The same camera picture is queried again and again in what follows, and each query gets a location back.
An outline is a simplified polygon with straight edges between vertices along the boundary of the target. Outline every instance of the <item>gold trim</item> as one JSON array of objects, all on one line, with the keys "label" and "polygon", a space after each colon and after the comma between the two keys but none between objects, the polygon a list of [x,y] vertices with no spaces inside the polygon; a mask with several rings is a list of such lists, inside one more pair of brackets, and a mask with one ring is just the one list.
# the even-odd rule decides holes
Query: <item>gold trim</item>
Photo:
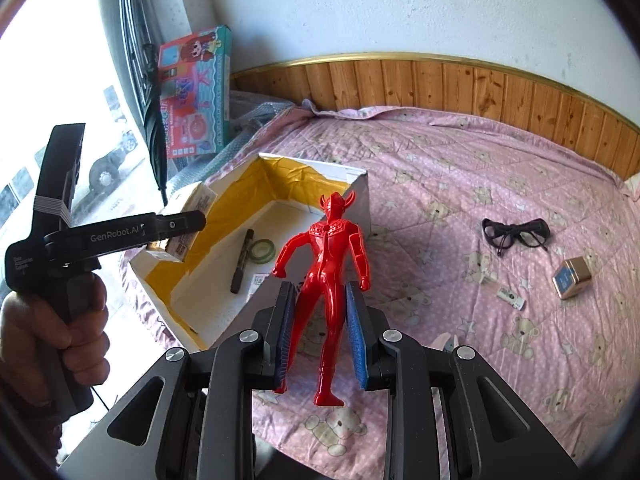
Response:
[{"label": "gold trim", "polygon": [[232,79],[236,79],[242,76],[260,73],[260,72],[268,72],[269,70],[273,70],[276,68],[288,68],[291,66],[300,66],[300,65],[308,65],[308,64],[317,64],[317,63],[331,63],[337,61],[360,61],[360,60],[393,60],[393,61],[421,61],[421,60],[432,60],[432,61],[441,61],[441,62],[449,62],[449,63],[457,63],[462,65],[468,65],[475,68],[485,68],[488,70],[497,70],[499,72],[504,72],[505,74],[510,74],[514,76],[519,76],[525,79],[529,79],[535,83],[541,83],[552,88],[555,88],[565,94],[570,96],[579,97],[580,99],[584,99],[585,101],[594,103],[602,108],[606,113],[615,117],[617,120],[622,121],[622,123],[626,124],[629,128],[635,131],[640,135],[640,126],[636,125],[632,120],[626,118],[620,112],[614,110],[609,105],[604,104],[597,99],[572,88],[571,86],[565,85],[563,83],[559,83],[558,81],[554,81],[553,79],[549,79],[547,77],[534,74],[532,72],[527,72],[526,70],[521,70],[519,68],[514,68],[511,66],[501,65],[499,63],[493,63],[491,61],[484,61],[481,59],[473,59],[470,57],[460,57],[460,56],[445,56],[443,54],[424,54],[421,52],[356,52],[354,54],[330,54],[328,56],[314,56],[314,57],[303,57],[301,59],[293,59],[290,61],[282,61],[278,63],[271,63],[266,65],[257,66],[254,68],[249,68],[247,70],[242,70],[241,72],[236,72],[231,75]]}]

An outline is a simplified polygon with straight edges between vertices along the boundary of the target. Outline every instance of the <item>open box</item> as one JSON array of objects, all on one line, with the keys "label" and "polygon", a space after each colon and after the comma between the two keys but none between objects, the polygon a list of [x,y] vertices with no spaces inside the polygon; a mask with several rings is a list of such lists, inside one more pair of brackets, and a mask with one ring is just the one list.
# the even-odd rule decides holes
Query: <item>open box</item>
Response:
[{"label": "open box", "polygon": [[[248,299],[254,274],[265,264],[247,261],[238,294],[230,291],[246,230],[254,240],[273,241],[276,256],[295,234],[324,218],[321,195],[354,190],[356,201],[344,217],[370,232],[367,172],[340,164],[260,153],[210,184],[217,199],[183,262],[155,258],[143,250],[131,267],[167,327],[188,351],[210,348],[251,326],[255,313],[273,306],[280,279],[269,275]],[[312,263],[309,246],[299,248],[287,264],[287,280],[300,283]]]}]

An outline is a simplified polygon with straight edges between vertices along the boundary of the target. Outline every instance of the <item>red action figure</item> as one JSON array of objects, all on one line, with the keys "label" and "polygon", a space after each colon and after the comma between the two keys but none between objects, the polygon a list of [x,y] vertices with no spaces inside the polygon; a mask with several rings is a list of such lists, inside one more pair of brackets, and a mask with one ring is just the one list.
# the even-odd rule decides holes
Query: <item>red action figure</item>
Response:
[{"label": "red action figure", "polygon": [[[320,207],[326,214],[326,220],[316,222],[308,232],[300,233],[289,240],[282,248],[272,271],[275,276],[286,278],[284,268],[293,252],[298,247],[311,244],[315,261],[306,274],[296,301],[287,370],[291,368],[300,336],[311,318],[316,302],[320,295],[324,294],[327,334],[320,356],[318,391],[314,397],[316,406],[344,406],[344,402],[331,393],[331,382],[334,378],[340,334],[346,318],[342,263],[348,247],[351,247],[353,261],[360,277],[361,290],[371,288],[369,262],[364,252],[362,231],[356,224],[342,218],[344,211],[355,198],[356,194],[353,191],[346,200],[338,192],[332,193],[328,200],[325,200],[322,195]],[[286,389],[283,383],[276,392],[284,393]]]}]

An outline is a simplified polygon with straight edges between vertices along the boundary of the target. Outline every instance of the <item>white wall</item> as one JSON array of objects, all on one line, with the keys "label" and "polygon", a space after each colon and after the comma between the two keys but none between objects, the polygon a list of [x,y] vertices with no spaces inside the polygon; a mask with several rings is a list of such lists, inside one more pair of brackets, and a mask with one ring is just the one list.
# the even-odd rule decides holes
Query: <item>white wall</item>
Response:
[{"label": "white wall", "polygon": [[235,71],[365,51],[448,54],[534,72],[640,124],[640,60],[601,0],[213,0]]}]

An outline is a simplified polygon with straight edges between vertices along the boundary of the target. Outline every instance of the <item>yellow box lining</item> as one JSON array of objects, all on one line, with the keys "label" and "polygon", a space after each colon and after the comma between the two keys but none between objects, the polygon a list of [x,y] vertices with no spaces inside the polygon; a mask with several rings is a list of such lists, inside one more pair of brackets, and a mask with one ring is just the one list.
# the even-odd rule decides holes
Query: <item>yellow box lining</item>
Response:
[{"label": "yellow box lining", "polygon": [[343,194],[347,182],[329,180],[314,168],[290,158],[258,157],[216,200],[207,214],[207,225],[198,234],[184,262],[158,261],[145,281],[164,303],[173,319],[200,349],[207,346],[171,305],[171,292],[188,272],[193,272],[210,248],[238,229],[273,200],[293,200],[319,207],[321,195]]}]

